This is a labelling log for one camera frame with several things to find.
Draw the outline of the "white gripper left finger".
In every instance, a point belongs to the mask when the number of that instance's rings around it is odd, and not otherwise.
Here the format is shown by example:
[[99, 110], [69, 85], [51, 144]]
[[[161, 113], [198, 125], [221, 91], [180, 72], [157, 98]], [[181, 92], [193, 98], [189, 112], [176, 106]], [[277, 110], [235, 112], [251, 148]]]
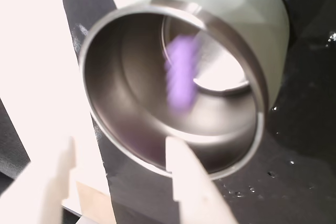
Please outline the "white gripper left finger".
[[72, 137], [51, 143], [1, 194], [1, 223], [61, 223], [75, 166]]

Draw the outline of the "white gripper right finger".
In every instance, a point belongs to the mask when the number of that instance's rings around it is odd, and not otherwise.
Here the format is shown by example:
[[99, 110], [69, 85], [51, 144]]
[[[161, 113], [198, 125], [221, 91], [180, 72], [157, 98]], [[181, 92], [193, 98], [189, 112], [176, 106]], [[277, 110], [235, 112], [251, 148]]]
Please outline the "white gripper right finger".
[[166, 169], [171, 172], [173, 200], [179, 204], [180, 223], [238, 223], [184, 140], [166, 137]]

